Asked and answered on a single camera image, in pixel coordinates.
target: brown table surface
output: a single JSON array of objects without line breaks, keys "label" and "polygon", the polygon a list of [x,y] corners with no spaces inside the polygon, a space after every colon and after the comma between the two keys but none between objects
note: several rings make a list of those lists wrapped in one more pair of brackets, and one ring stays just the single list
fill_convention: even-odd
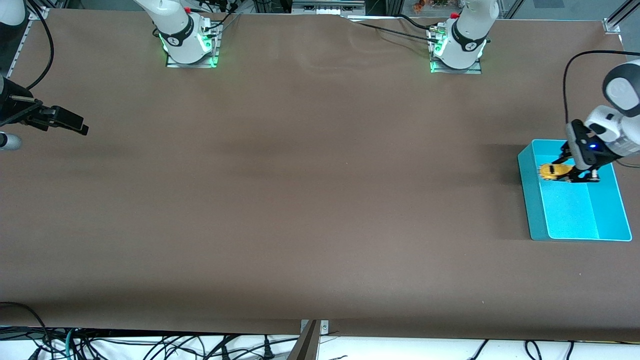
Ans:
[{"label": "brown table surface", "polygon": [[[47,21],[34,95],[90,132],[3,128],[24,144],[0,154],[0,293],[48,325],[640,338],[640,241],[530,240],[516,162],[563,137],[568,59],[621,49],[601,23],[498,21],[483,74],[453,76],[336,16],[243,15],[196,70],[164,67],[143,12]],[[36,23],[12,80],[48,51]],[[624,61],[575,62],[572,117]],[[640,172],[616,170],[640,229]]]}]

